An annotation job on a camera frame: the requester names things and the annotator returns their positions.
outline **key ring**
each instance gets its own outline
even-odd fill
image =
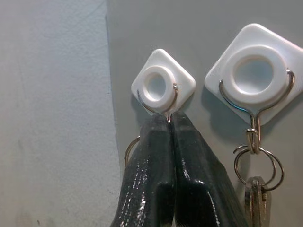
[[[239,173],[239,159],[242,155],[244,155],[247,152],[250,152],[251,154],[259,154],[260,152],[265,153],[271,160],[271,163],[273,165],[274,171],[273,174],[271,176],[271,178],[269,179],[269,181],[267,181],[265,184],[263,184],[262,186],[264,187],[265,185],[268,185],[269,183],[271,183],[275,176],[276,176],[276,165],[275,165],[275,161],[279,164],[279,167],[281,169],[281,178],[279,180],[279,182],[270,188],[267,189],[263,189],[263,191],[267,192],[267,191],[272,191],[274,189],[276,189],[277,187],[279,187],[283,180],[284,180],[284,176],[285,176],[285,172],[284,172],[284,168],[282,163],[280,162],[280,160],[273,155],[271,152],[264,150],[260,145],[261,145],[261,124],[260,124],[260,117],[261,114],[276,106],[278,103],[280,103],[284,98],[286,98],[288,96],[288,94],[290,93],[290,91],[292,90],[293,86],[294,86],[294,73],[287,68],[286,69],[287,75],[289,76],[289,84],[287,86],[287,89],[285,90],[285,92],[273,103],[271,103],[270,105],[260,109],[257,114],[254,114],[251,110],[241,107],[239,105],[236,105],[235,103],[232,102],[232,100],[229,99],[229,97],[227,96],[227,94],[224,91],[223,88],[223,81],[221,80],[219,83],[219,91],[221,93],[221,95],[223,96],[223,98],[225,99],[225,101],[230,104],[231,106],[235,107],[238,110],[244,111],[246,113],[249,114],[250,116],[250,125],[251,128],[246,130],[246,136],[247,136],[247,141],[248,144],[247,145],[240,145],[238,146],[235,150],[234,153],[239,151],[239,154],[236,156],[235,161],[234,161],[234,169],[236,172],[237,177],[239,178],[239,180],[243,183],[246,184],[245,180],[241,177],[240,173]]]
[[[169,113],[169,111],[171,110],[171,108],[174,106],[176,100],[177,100],[177,97],[178,97],[178,86],[177,84],[173,84],[173,88],[174,88],[174,91],[175,91],[175,96],[174,96],[174,99],[172,101],[172,103],[170,104],[170,106],[164,111],[164,113],[166,113],[166,117],[167,117],[167,121],[170,122],[170,118],[171,118],[171,113]],[[148,105],[146,105],[144,103],[144,101],[141,99],[140,97],[140,93],[139,93],[139,90],[137,90],[137,95],[138,95],[138,100],[140,102],[140,104],[145,108],[147,109],[148,111],[152,112],[152,113],[156,113],[153,109],[151,109]],[[134,145],[136,145],[138,142],[140,141],[140,136],[138,136],[137,138],[135,138],[134,140],[132,140],[130,142],[130,144],[128,145],[126,151],[125,151],[125,154],[124,154],[124,166],[126,167],[128,161],[129,161],[129,156],[131,154],[131,151],[134,147]]]

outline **white ring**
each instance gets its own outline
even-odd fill
[[[234,78],[235,70],[245,61],[262,59],[267,61],[273,71],[272,80],[264,90],[249,93],[241,90]],[[286,89],[286,63],[283,57],[273,48],[265,45],[254,45],[243,48],[227,60],[222,68],[224,89],[228,95],[241,105],[259,105],[271,102]]]
[[[160,99],[153,98],[148,90],[147,85],[152,76],[155,74],[161,75],[165,82],[165,92]],[[141,76],[141,85],[139,85],[139,93],[142,101],[150,108],[162,112],[165,111],[172,103],[175,95],[173,84],[175,84],[175,77],[173,73],[166,67],[154,65],[148,67]]]

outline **white wall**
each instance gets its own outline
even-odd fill
[[[0,226],[107,227],[120,167],[104,0],[0,1]]]

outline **silver key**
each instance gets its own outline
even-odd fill
[[[271,194],[262,191],[263,184],[259,176],[251,177],[246,183],[245,214],[252,227],[269,227]]]

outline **wall surface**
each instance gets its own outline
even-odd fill
[[[0,226],[108,227],[120,168],[104,0],[0,1]]]
[[[239,199],[243,184],[233,169],[232,151],[246,143],[249,127],[205,87],[207,72],[238,32],[259,23],[303,47],[301,0],[110,0],[108,1],[110,64],[120,165],[127,145],[138,136],[149,115],[131,94],[131,84],[151,52],[165,49],[196,80],[197,89],[183,110],[225,165]],[[303,94],[262,128],[262,147],[285,167],[285,181],[272,192],[272,227],[303,223]],[[245,156],[245,179],[272,174],[266,156]]]

